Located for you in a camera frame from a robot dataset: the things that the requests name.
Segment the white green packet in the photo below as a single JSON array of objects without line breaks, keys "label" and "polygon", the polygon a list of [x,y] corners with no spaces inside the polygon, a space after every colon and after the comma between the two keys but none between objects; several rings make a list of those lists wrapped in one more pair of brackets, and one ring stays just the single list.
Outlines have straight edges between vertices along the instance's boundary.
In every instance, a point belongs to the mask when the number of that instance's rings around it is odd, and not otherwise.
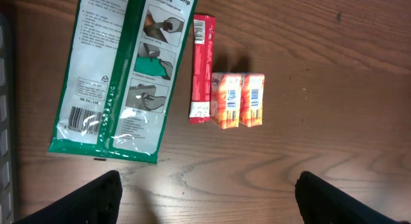
[{"label": "white green packet", "polygon": [[78,0],[51,153],[157,162],[197,0]]}]

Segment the orange tissue pack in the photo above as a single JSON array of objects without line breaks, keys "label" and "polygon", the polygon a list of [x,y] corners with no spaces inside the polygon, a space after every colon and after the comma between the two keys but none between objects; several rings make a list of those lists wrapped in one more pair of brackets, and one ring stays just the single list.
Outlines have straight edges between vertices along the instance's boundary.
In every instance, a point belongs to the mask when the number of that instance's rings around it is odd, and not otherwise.
[{"label": "orange tissue pack", "polygon": [[265,75],[243,73],[241,79],[240,123],[247,127],[263,123]]},{"label": "orange tissue pack", "polygon": [[212,73],[211,119],[222,129],[239,125],[241,74]]}]

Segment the red orange stick packet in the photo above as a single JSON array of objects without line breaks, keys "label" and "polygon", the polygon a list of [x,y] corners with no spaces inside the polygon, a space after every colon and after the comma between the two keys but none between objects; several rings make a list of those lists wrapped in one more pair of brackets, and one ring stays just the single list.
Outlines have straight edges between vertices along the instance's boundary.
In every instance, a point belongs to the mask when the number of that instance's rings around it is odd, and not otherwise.
[{"label": "red orange stick packet", "polygon": [[211,75],[216,18],[194,14],[193,74],[189,122],[205,123],[211,118]]}]

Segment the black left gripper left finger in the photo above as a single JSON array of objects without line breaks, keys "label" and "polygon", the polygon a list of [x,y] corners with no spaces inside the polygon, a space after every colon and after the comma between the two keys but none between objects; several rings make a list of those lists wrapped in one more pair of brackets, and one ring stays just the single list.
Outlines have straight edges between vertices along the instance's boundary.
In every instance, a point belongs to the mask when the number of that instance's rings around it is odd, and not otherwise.
[{"label": "black left gripper left finger", "polygon": [[111,170],[15,224],[115,224],[123,188]]}]

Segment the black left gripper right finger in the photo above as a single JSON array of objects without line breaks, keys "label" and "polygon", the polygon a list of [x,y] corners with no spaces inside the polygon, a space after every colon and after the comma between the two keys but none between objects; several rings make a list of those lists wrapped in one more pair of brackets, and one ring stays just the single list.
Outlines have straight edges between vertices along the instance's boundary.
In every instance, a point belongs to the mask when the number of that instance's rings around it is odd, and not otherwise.
[{"label": "black left gripper right finger", "polygon": [[295,199],[309,224],[398,224],[309,171],[297,179]]}]

